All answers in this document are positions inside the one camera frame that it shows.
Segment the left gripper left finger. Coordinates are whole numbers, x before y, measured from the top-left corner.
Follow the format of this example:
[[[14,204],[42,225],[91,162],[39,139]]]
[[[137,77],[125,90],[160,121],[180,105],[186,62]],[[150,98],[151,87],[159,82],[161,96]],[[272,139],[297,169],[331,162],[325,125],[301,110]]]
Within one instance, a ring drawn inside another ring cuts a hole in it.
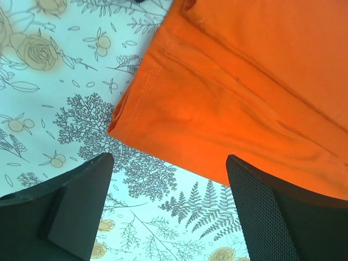
[[[1,260],[90,260],[113,172],[103,153],[1,197]]]

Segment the orange t-shirt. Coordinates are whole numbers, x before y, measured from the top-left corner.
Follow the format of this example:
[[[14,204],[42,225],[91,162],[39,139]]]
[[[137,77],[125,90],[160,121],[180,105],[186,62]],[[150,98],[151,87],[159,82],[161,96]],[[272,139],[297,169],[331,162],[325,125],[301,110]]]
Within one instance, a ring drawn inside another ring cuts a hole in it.
[[[228,184],[233,154],[347,199],[347,1],[174,1],[108,134]]]

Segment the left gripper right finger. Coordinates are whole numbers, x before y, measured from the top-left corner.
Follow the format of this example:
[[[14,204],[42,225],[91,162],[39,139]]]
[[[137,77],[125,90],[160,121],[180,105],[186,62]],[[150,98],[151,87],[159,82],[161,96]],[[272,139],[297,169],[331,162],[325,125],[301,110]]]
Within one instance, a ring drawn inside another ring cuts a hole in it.
[[[347,201],[272,176],[230,155],[229,183],[250,260],[347,260]]]

